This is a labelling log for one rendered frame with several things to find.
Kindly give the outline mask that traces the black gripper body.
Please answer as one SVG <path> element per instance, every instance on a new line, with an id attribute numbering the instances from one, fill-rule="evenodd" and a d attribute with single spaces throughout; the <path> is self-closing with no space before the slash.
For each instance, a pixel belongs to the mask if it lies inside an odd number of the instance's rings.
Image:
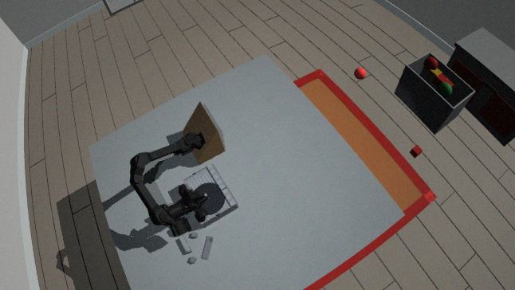
<path id="1" fill-rule="evenodd" d="M 183 188 L 187 188 L 187 187 L 184 184 L 182 184 L 179 187 L 179 191 Z M 189 211 L 192 212 L 192 210 L 193 210 L 195 212 L 195 217 L 199 222 L 205 221 L 206 215 L 202 209 L 199 209 L 200 205 L 197 202 L 195 202 L 195 206 L 193 206 L 191 208 L 184 208 L 183 206 L 185 206 L 185 205 L 180 201 L 177 201 L 176 205 L 179 207 L 179 210 L 180 210 L 180 213 L 182 216 Z"/>

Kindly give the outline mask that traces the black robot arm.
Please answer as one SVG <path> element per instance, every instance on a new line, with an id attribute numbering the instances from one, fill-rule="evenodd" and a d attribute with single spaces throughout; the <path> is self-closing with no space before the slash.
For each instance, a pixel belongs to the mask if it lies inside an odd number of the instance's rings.
<path id="1" fill-rule="evenodd" d="M 173 153 L 176 153 L 176 155 L 183 154 L 190 150 L 190 147 L 198 148 L 198 150 L 200 150 L 205 142 L 206 141 L 201 132 L 198 134 L 189 132 L 180 140 L 167 147 L 163 147 L 153 152 L 140 152 L 130 160 L 130 185 L 134 187 L 134 190 L 147 207 L 152 223 L 155 225 L 169 225 L 174 237 L 187 232 L 187 228 L 183 220 L 177 218 L 181 215 L 179 207 L 176 204 L 167 207 L 165 203 L 161 207 L 156 203 L 155 199 L 151 196 L 149 190 L 142 181 L 145 165 L 162 158 L 165 155 Z M 197 197 L 193 190 L 183 188 L 179 193 L 182 196 L 179 201 L 185 205 L 183 206 L 184 208 L 195 206 L 194 201 Z M 174 220 L 174 218 L 176 219 Z"/>

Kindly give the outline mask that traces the dark grey round disc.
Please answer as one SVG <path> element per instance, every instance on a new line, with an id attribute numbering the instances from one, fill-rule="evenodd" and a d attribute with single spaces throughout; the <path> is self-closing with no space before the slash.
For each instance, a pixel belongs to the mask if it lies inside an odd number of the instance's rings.
<path id="1" fill-rule="evenodd" d="M 217 213 L 224 205 L 226 197 L 221 191 L 218 184 L 208 182 L 204 183 L 195 189 L 195 194 L 205 194 L 209 196 L 202 205 L 201 208 L 205 215 L 211 215 Z"/>

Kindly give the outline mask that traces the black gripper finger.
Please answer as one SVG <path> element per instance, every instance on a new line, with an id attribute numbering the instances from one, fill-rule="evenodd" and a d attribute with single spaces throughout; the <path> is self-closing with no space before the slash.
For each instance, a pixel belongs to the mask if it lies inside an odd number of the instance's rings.
<path id="1" fill-rule="evenodd" d="M 204 194 L 196 194 L 196 199 L 194 202 L 197 202 L 198 200 L 202 199 L 202 198 L 205 198 L 206 196 Z"/>
<path id="2" fill-rule="evenodd" d="M 201 208 L 201 205 L 209 198 L 209 196 L 206 196 L 205 198 L 202 198 L 197 201 L 197 203 L 200 205 L 199 209 Z"/>

